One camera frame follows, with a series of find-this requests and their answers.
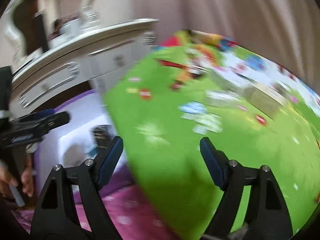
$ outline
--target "drawer handle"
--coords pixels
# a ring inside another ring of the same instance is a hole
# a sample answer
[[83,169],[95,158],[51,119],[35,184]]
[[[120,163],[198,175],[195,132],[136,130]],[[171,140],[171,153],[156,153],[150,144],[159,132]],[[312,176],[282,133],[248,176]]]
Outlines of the drawer handle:
[[143,40],[143,44],[153,44],[153,42],[155,41],[156,37],[146,37],[144,40]]
[[[27,101],[25,94],[30,91],[33,87],[35,87],[36,85],[38,85],[40,82],[44,81],[45,79],[47,79],[48,77],[52,76],[53,74],[59,72],[62,69],[67,68],[70,72],[70,77],[66,78],[65,80],[60,81],[59,83],[53,85],[53,86],[48,86],[47,83],[44,83],[41,87],[44,90],[41,94],[39,94],[38,96],[36,96],[34,99],[32,99],[31,101]],[[48,92],[54,90],[55,88],[75,79],[77,77],[77,75],[79,74],[79,69],[78,69],[78,64],[76,62],[70,62],[67,63],[65,65],[62,65],[61,67],[53,70],[52,72],[50,72],[49,74],[47,74],[46,76],[42,77],[41,79],[39,79],[37,82],[35,82],[34,84],[32,84],[30,87],[28,87],[26,90],[24,90],[19,98],[19,103],[23,108],[26,108],[30,105],[32,105],[35,101],[37,101],[39,98],[43,97],[45,94],[47,94]]]
[[125,62],[124,62],[124,56],[123,55],[116,55],[114,56],[113,60],[115,61],[116,63],[116,66],[121,68],[125,65]]
[[105,47],[104,49],[99,49],[95,52],[92,52],[92,53],[89,53],[88,56],[94,56],[96,54],[99,54],[99,53],[102,53],[104,51],[107,51],[107,50],[110,50],[110,49],[115,49],[117,47],[120,47],[120,46],[123,46],[123,45],[126,45],[126,44],[129,44],[129,43],[133,43],[134,40],[129,40],[129,41],[122,41],[122,42],[119,42],[117,44],[114,44],[112,46],[109,46],[109,47]]

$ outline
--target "beige curtain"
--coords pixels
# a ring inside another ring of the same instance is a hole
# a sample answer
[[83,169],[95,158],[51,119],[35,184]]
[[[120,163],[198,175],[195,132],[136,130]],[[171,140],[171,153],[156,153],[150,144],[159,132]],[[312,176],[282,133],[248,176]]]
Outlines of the beige curtain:
[[59,19],[75,15],[80,11],[82,0],[57,0]]
[[283,65],[320,93],[320,9],[314,0],[133,0],[160,19],[159,41],[187,28],[218,33]]

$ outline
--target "gray marker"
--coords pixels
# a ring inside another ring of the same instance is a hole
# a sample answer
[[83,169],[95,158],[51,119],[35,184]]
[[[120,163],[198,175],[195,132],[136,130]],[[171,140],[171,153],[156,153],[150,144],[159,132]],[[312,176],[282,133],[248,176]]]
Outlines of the gray marker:
[[[0,160],[0,166],[8,169],[8,165]],[[21,197],[18,189],[14,185],[9,185],[9,189],[14,197],[15,202],[17,203],[18,207],[23,207],[26,205],[23,198]]]

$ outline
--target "white dresser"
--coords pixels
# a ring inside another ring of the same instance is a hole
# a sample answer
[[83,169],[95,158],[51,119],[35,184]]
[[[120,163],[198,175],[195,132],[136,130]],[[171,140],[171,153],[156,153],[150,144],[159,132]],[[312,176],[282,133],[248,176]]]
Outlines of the white dresser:
[[30,114],[87,81],[105,93],[150,52],[156,22],[138,19],[90,31],[44,53],[14,74],[11,112],[15,117]]

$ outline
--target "metal screw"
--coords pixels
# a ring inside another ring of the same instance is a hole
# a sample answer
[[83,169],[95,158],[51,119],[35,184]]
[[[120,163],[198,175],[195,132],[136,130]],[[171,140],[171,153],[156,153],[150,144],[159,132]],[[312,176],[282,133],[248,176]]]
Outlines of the metal screw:
[[61,165],[60,165],[60,164],[56,164],[56,165],[53,166],[53,169],[54,169],[55,171],[58,171],[58,170],[61,169]]
[[93,164],[93,160],[92,159],[88,159],[84,162],[85,165],[87,166],[91,166]]
[[270,171],[270,168],[269,168],[269,166],[263,165],[263,166],[262,166],[262,170],[263,170],[264,172],[268,172],[268,171]]
[[236,167],[238,165],[238,162],[236,160],[231,160],[229,161],[229,165],[231,165],[232,167]]

